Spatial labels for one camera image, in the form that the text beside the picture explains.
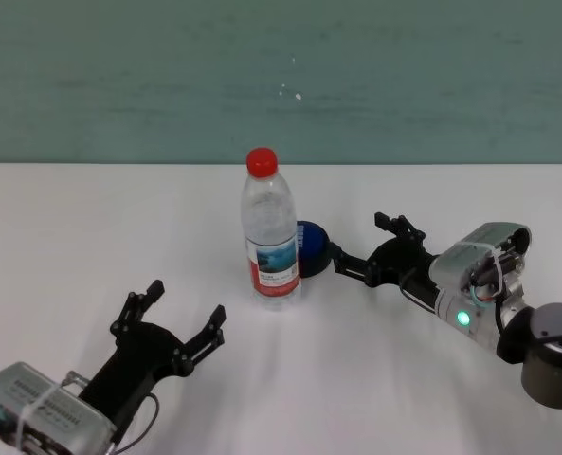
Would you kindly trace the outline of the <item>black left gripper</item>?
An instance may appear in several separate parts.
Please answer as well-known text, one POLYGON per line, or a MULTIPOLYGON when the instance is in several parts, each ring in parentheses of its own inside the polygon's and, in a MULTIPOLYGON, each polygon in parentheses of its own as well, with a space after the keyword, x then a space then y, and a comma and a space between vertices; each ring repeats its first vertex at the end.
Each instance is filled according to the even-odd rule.
POLYGON ((118 336, 116 350, 79 394, 82 402, 100 412, 116 427, 135 416, 141 401, 156 383, 175 374, 190 376, 195 367, 225 343, 226 309, 218 305, 204 328, 187 342, 169 330, 141 322, 164 294, 154 280, 144 293, 130 292, 110 332, 118 336))

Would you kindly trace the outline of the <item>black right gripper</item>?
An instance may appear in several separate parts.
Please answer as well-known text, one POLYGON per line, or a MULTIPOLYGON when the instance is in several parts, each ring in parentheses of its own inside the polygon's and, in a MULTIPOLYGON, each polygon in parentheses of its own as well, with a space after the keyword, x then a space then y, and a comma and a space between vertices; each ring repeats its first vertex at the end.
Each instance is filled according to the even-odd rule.
POLYGON ((335 273, 361 281, 372 288, 384 284, 396 285, 420 306, 434 308, 439 289, 430 279, 429 268, 436 255, 428 253, 422 243, 418 243, 425 239, 425 233, 417 229, 405 215, 390 218, 383 212, 376 212, 374 224, 396 238, 379 246, 368 260, 347 254, 332 243, 335 273))

